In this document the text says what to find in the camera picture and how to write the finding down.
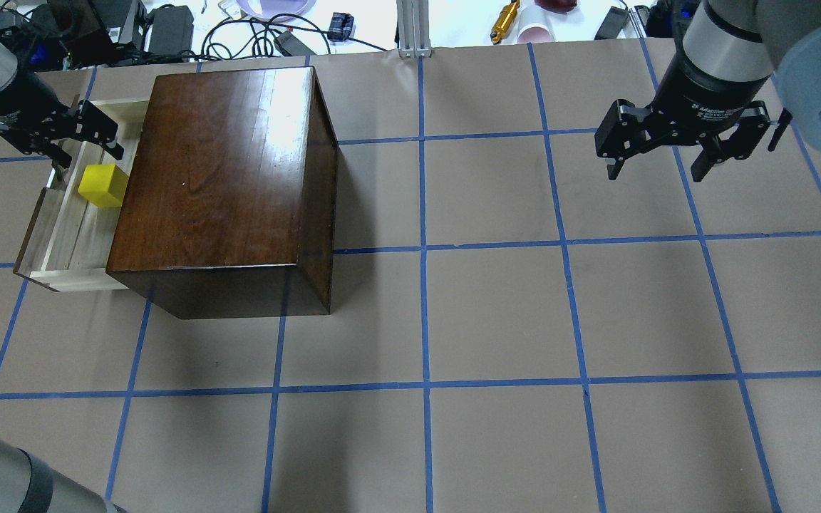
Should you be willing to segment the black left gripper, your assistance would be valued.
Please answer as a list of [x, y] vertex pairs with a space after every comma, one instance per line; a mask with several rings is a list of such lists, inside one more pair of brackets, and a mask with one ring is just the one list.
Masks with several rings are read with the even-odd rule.
[[[0, 91], [0, 136], [23, 155], [48, 155], [55, 186], [63, 186], [72, 157], [62, 142], [61, 133], [53, 134], [58, 120], [69, 111], [55, 91], [31, 71], [19, 71]], [[89, 100], [72, 108], [73, 138], [95, 143], [104, 152], [123, 159], [125, 149], [118, 143], [118, 124]]]

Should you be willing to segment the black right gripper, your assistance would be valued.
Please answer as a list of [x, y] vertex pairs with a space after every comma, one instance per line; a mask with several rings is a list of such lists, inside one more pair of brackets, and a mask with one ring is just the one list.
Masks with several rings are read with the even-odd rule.
[[[691, 165], [693, 182], [703, 181], [714, 166], [726, 160], [745, 160], [771, 125], [765, 101], [755, 100], [763, 84], [763, 78], [735, 82], [713, 77], [687, 55], [675, 54], [649, 108], [619, 98], [599, 124], [595, 149], [606, 163], [607, 179], [618, 179], [626, 160], [655, 148], [657, 113], [693, 135], [707, 134], [698, 139], [703, 149]], [[727, 139], [714, 134], [734, 124]]]

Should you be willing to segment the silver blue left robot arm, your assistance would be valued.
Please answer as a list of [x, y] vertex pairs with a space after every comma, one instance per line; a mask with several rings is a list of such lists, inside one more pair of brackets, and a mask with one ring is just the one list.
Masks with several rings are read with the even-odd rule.
[[[56, 145], [95, 143], [115, 158], [124, 150], [118, 126], [87, 100], [68, 107], [0, 42], [0, 136], [25, 155], [45, 155], [61, 166], [71, 156]], [[120, 512], [103, 494], [52, 470], [45, 461], [0, 439], [0, 512]]]

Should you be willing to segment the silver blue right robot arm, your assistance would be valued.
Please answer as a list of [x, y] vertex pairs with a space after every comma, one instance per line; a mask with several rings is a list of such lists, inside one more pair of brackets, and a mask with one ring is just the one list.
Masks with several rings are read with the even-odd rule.
[[791, 121], [821, 152], [821, 1], [703, 1], [676, 42], [656, 95], [644, 108], [614, 101], [595, 133], [607, 177], [664, 145], [699, 146], [694, 182], [744, 160], [771, 123], [756, 95], [769, 78], [784, 110], [769, 150]]

